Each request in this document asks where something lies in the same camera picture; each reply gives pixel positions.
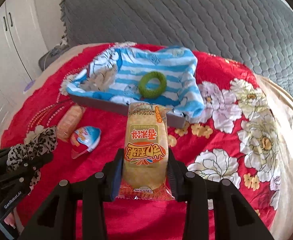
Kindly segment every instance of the snack wrapper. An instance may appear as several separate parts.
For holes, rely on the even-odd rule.
[[[100,142],[101,130],[92,126],[81,127],[72,133],[71,157],[76,159],[84,153],[92,152]]]
[[[82,106],[71,106],[70,109],[65,113],[62,119],[57,124],[57,137],[64,141],[68,142],[70,136],[74,132],[76,126],[81,121],[82,116],[85,112],[84,107]]]
[[[172,200],[166,186],[168,108],[131,103],[125,134],[120,198]]]

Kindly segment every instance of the gray bedding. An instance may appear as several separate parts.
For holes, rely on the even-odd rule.
[[[62,0],[71,46],[183,45],[243,62],[293,96],[293,11],[282,0]]]

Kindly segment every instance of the blue striped towel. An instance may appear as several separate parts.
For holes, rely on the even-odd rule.
[[[118,73],[115,82],[105,92],[84,91],[79,84],[86,79],[87,69],[82,70],[68,84],[69,94],[112,101],[118,104],[140,102],[141,94],[137,86],[141,78],[158,71],[167,78],[166,91],[155,99],[144,98],[144,102],[173,108],[173,113],[184,115],[188,121],[196,120],[204,107],[198,86],[195,82],[197,58],[191,50],[184,47],[169,47],[157,52],[134,47],[111,47],[95,57],[90,63],[90,76],[101,68],[112,68],[116,64]],[[159,81],[150,80],[147,88],[156,89]]]

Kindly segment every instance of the leopard print cloth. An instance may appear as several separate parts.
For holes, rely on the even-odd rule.
[[[8,153],[7,172],[15,171],[23,162],[56,149],[56,126],[46,128],[27,144],[17,144]],[[41,172],[36,170],[30,183],[31,190],[40,181]]]

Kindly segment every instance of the red floral blanket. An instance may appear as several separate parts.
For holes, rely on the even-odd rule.
[[[1,146],[22,143],[37,125],[56,125],[73,105],[64,95],[69,75],[78,73],[111,45],[84,49],[49,77],[14,116],[2,136]],[[152,45],[136,47],[151,51],[162,48]],[[203,52],[194,51],[194,54],[198,59],[195,77],[205,109],[200,123],[186,123],[184,129],[169,128],[169,145],[176,159],[203,178],[214,181],[230,179],[269,228],[278,205],[280,172],[278,135],[265,95],[244,65]],[[99,145],[92,153],[73,160],[70,144],[58,142],[53,161],[41,169],[40,182],[18,205],[22,223],[26,225],[61,179],[70,182],[84,180],[111,161],[117,149],[124,145],[126,121],[125,116],[88,108],[78,127],[91,125],[100,128]],[[208,206],[210,239],[214,239],[212,201],[208,201]],[[183,234],[185,203],[116,199],[104,207],[109,239],[173,240],[180,239]],[[81,239],[81,208],[79,203],[77,239]]]

